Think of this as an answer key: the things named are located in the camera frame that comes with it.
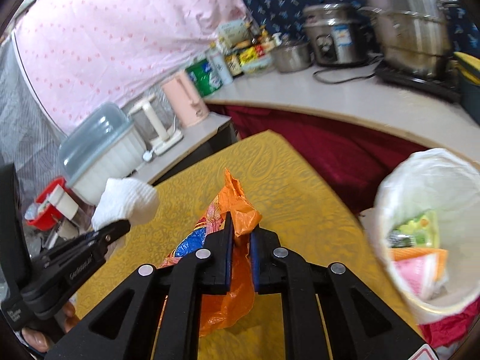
black clamp tool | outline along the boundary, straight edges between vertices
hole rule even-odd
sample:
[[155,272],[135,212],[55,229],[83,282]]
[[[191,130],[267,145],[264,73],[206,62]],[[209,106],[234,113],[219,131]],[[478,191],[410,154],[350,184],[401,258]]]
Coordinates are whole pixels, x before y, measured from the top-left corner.
[[128,233],[130,223],[112,223],[30,260],[12,164],[0,168],[0,191],[6,196],[0,205],[0,267],[8,287],[1,311],[13,330],[28,326],[57,342],[64,336],[58,312],[105,263],[108,245]]
[[250,258],[255,291],[282,295],[287,360],[328,360],[327,342],[334,360],[408,360],[423,346],[433,354],[344,264],[308,263],[259,227],[250,236]]
[[[207,235],[203,248],[177,265],[140,266],[46,360],[196,359],[202,294],[229,290],[233,233],[228,213],[225,228]],[[255,290],[282,294],[287,360],[329,360],[327,342],[334,360],[408,360],[428,347],[339,262],[309,264],[260,227],[250,236],[250,260]]]
[[233,226],[228,213],[224,229],[207,235],[202,249],[182,257],[176,265],[161,269],[140,266],[45,359],[196,359],[202,295],[229,291],[232,249]]

black stove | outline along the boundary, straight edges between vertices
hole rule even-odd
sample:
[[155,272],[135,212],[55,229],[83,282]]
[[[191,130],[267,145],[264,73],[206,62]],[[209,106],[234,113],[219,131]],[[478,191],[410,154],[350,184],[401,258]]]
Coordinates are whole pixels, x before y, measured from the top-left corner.
[[453,77],[447,78],[445,81],[419,78],[391,67],[385,61],[378,64],[375,68],[375,74],[387,83],[415,88],[438,96],[450,103],[460,103],[460,89],[455,84]]

white plastic container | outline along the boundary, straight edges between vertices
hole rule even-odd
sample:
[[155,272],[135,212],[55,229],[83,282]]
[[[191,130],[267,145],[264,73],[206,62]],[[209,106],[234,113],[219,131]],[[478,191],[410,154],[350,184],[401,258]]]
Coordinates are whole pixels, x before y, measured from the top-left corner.
[[105,103],[62,143],[58,158],[67,186],[97,205],[107,180],[121,179],[143,161],[145,142],[117,105]]
[[[435,210],[440,248],[448,250],[445,291],[428,301],[415,296],[397,272],[387,240],[390,231]],[[372,226],[365,231],[420,324],[459,314],[480,295],[480,173],[444,149],[412,154],[380,185]]]

power cord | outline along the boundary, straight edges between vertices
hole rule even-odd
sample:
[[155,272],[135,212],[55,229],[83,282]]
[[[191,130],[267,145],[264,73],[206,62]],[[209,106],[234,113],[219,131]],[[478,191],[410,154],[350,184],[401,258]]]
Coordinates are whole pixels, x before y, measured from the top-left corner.
[[[375,62],[381,61],[382,59],[383,59],[383,55],[381,55],[381,54],[372,55],[372,56],[370,56],[370,58],[369,58],[369,60],[368,60],[368,62],[366,63],[365,66],[372,65]],[[375,76],[375,72],[373,72],[373,73],[369,74],[368,76],[356,76],[356,77],[351,77],[349,79],[342,79],[340,81],[329,81],[329,80],[323,79],[322,77],[319,76],[320,73],[325,73],[327,71],[339,71],[339,70],[342,70],[342,69],[348,69],[348,67],[342,67],[342,68],[327,67],[327,68],[322,69],[322,70],[317,70],[313,73],[313,78],[315,80],[317,80],[319,83],[328,84],[328,85],[335,85],[335,84],[348,83],[349,81],[354,81],[354,80],[366,80],[366,79],[370,79],[373,76]]]

metal bowl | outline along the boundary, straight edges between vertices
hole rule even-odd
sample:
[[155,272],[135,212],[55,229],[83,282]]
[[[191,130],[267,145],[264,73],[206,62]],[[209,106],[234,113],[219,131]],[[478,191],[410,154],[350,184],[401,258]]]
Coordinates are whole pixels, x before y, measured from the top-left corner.
[[280,73],[303,71],[311,65],[311,54],[306,42],[287,42],[274,48],[270,55]]

